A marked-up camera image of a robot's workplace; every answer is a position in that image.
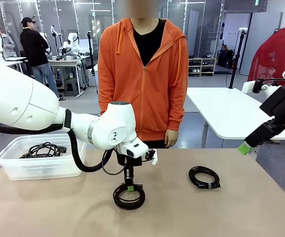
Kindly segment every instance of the black pants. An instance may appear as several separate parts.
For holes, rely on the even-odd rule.
[[[164,140],[144,141],[144,143],[149,147],[149,149],[165,149],[166,148],[166,144],[164,143]]]

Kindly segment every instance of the hand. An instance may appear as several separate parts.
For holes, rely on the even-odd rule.
[[[164,143],[166,144],[166,148],[174,146],[178,141],[178,131],[173,131],[167,129]]]

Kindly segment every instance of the green tag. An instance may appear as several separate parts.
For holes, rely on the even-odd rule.
[[[134,186],[127,186],[127,191],[133,192],[134,191]]]
[[[244,156],[248,154],[250,151],[252,151],[253,148],[250,147],[247,143],[242,144],[240,147],[238,147],[238,151],[243,154]]]

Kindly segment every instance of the beige tabletop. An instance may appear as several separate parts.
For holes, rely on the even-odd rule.
[[[88,164],[102,151],[89,150]],[[235,149],[158,150],[156,166],[135,167],[144,205],[115,206],[123,175],[102,170],[79,177],[10,181],[0,170],[0,237],[285,237],[285,193]],[[199,190],[191,167],[216,171],[224,187]],[[109,171],[120,166],[114,158]]]

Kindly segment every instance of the orange hoodie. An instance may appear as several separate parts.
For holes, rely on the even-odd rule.
[[[99,49],[101,114],[112,101],[132,104],[137,136],[164,140],[167,129],[178,130],[184,115],[188,51],[183,32],[166,21],[160,48],[143,66],[130,19],[105,29]]]

